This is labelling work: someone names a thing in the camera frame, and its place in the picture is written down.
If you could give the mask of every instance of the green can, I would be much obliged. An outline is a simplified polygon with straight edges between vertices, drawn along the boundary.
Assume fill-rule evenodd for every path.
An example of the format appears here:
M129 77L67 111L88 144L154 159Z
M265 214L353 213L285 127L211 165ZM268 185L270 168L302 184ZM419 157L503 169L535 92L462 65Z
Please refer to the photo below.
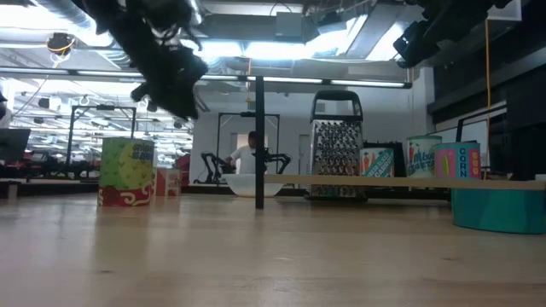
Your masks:
M104 139L98 205L149 205L153 166L154 142L123 137Z

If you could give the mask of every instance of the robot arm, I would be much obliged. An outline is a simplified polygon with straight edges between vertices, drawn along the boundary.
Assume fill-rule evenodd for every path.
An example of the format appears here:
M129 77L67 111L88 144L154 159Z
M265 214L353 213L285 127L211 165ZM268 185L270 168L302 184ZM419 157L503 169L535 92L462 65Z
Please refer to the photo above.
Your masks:
M203 162L205 162L205 167L208 174L206 175L206 180L204 182L199 182L198 180L195 180L195 183L218 184L220 183L220 178L222 177L222 174L235 173L235 167L233 165L215 156L214 153L202 153L201 158L203 159ZM209 160L214 167L214 171L209 164Z
M181 118L198 117L193 86L207 67L193 50L182 46L182 29L191 33L194 10L186 0L73 0L96 20L98 32L110 31L131 58L146 82L131 93L140 101L149 96L153 105Z
M284 169L287 168L287 166L292 161L292 158L284 153L265 155L265 163L271 163L271 162L277 162L277 161L281 162L281 168L277 171L277 174L281 175L284 172Z
M439 52L442 40L459 41L487 18L493 6L504 8L512 0L405 0L425 10L426 20L411 24L393 46L402 56L398 65L414 67Z

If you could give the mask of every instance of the ductwork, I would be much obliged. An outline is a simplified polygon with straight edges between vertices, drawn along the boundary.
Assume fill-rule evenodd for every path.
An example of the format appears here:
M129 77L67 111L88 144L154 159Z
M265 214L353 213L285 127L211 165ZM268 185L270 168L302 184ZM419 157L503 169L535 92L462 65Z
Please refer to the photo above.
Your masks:
M73 25L71 29L76 37L89 46L117 47L109 33L96 35L96 23L71 0L31 0L39 7L47 9L57 18L66 20ZM123 51L102 51L100 55L112 62L115 66L124 69L129 67L131 60Z

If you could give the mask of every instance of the white bowl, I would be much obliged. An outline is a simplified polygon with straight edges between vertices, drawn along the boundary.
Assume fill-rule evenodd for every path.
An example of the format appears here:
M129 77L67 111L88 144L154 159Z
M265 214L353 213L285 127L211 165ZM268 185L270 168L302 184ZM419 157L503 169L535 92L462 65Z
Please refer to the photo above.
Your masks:
M237 196L256 196L256 175L253 174L223 174L222 178L228 183L229 188ZM266 183L264 185L264 197L273 197L281 190L283 183Z

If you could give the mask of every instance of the table surface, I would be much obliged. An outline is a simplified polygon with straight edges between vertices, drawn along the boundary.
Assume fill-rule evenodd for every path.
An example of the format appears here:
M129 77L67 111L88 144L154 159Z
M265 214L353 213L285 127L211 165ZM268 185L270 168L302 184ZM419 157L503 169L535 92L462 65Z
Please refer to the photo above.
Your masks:
M446 202L88 194L0 218L2 307L546 306L546 236L455 227Z

